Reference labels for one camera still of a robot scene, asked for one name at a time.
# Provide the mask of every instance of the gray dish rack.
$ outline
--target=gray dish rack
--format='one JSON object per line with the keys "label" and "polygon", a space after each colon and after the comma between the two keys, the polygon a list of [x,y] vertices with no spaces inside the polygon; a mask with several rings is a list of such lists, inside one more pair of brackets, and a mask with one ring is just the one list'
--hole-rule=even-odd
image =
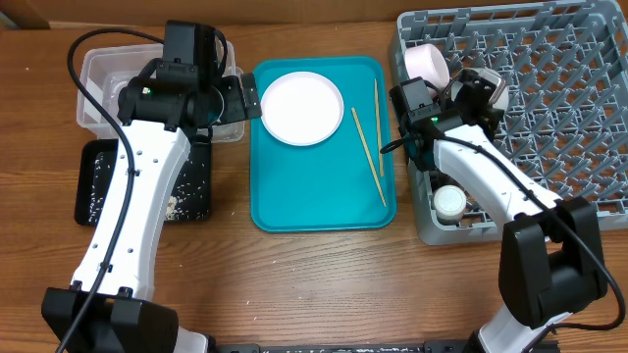
{"label": "gray dish rack", "polygon": [[[491,68],[508,82],[509,109],[495,146],[563,198],[598,208],[602,230],[628,228],[628,27],[612,0],[567,0],[403,13],[390,48],[394,84],[408,79],[407,48],[432,43],[453,74]],[[438,172],[408,165],[419,236],[428,244],[500,240],[469,199],[443,226],[433,195]]]}

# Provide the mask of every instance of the paper plate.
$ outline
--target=paper plate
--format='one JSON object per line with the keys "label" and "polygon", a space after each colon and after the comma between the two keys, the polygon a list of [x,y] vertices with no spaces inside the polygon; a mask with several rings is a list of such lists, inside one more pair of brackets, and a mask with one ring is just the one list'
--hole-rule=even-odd
{"label": "paper plate", "polygon": [[283,143],[309,146],[330,137],[342,122],[344,104],[326,77],[296,72],[279,77],[262,97],[264,127]]}

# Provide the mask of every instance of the wooden chopstick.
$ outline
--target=wooden chopstick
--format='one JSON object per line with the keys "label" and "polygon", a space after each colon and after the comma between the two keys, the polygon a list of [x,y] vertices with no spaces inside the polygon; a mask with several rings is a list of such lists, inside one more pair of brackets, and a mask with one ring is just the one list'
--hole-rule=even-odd
{"label": "wooden chopstick", "polygon": [[380,179],[377,177],[377,172],[375,172],[375,166],[373,165],[373,160],[371,159],[371,152],[369,152],[369,146],[366,144],[366,138],[364,138],[364,133],[362,132],[360,120],[357,119],[357,113],[355,113],[355,108],[351,108],[351,113],[353,113],[353,119],[355,120],[355,124],[357,125],[357,131],[360,132],[360,138],[362,139],[364,152],[366,153],[366,158],[369,160],[369,165],[371,166],[371,172],[373,172],[373,178],[375,179],[375,183],[377,184],[377,189],[380,190],[380,196],[382,196],[382,202],[384,203],[384,207],[387,207],[386,199],[384,198],[384,191],[382,191]]}
{"label": "wooden chopstick", "polygon": [[377,79],[375,78],[375,118],[377,124],[377,154],[380,156],[380,176],[384,177],[384,156],[382,156],[382,129],[380,128],[380,97],[377,94]]}

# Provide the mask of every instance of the small white container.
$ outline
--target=small white container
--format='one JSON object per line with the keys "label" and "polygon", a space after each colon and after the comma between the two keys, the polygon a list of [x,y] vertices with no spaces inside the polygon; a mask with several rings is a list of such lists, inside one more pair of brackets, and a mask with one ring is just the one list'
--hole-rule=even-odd
{"label": "small white container", "polygon": [[460,222],[466,206],[467,196],[458,186],[445,185],[436,190],[434,208],[442,225],[456,225]]}
{"label": "small white container", "polygon": [[[227,42],[227,65],[225,76],[240,76],[242,70],[236,67],[234,46]],[[162,44],[131,45],[92,49],[87,52],[80,70],[80,82],[87,88],[103,108],[118,122],[118,95],[129,80],[137,76],[141,69],[154,58],[161,58]],[[102,118],[100,113],[79,92],[77,102],[77,123],[91,130],[98,138],[118,138],[118,135]],[[244,122],[225,126],[214,126],[212,142],[235,142],[244,136]]]}

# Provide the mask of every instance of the plastic tray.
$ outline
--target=plastic tray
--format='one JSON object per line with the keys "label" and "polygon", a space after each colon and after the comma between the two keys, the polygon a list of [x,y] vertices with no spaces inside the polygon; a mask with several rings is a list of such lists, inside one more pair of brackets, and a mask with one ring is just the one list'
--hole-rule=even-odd
{"label": "plastic tray", "polygon": [[[211,214],[212,144],[208,136],[201,135],[190,143],[168,202],[166,222],[206,220]],[[117,139],[89,141],[82,149],[75,204],[75,221],[81,226],[98,225],[117,151]]]}
{"label": "plastic tray", "polygon": [[[450,71],[488,67],[508,80],[495,146],[564,198],[584,196],[601,229],[628,227],[628,27],[616,2],[572,0],[401,14],[390,57],[407,79],[406,48],[433,43]],[[437,173],[408,166],[419,236],[429,244],[499,240],[471,198],[457,226],[432,205]]]}
{"label": "plastic tray", "polygon": [[378,82],[382,143],[391,140],[382,67],[367,57],[274,60],[255,69],[260,96],[280,76],[313,72],[342,94],[344,115],[328,139],[295,147],[275,139],[261,120],[251,121],[251,217],[267,231],[384,227],[396,214],[393,156],[384,156],[380,198],[351,107],[355,107],[371,158],[379,171],[375,117]]}
{"label": "plastic tray", "polygon": [[[236,67],[234,47],[227,42],[227,66],[225,75],[239,76],[242,70]],[[92,49],[87,52],[80,70],[80,82],[102,106],[118,120],[118,95],[129,80],[151,59],[161,58],[162,44],[144,44]],[[77,122],[88,128],[98,138],[118,138],[118,135],[102,118],[100,113],[85,97],[78,93]],[[208,135],[207,129],[199,131]],[[244,122],[213,127],[212,142],[235,142],[244,136]]]}

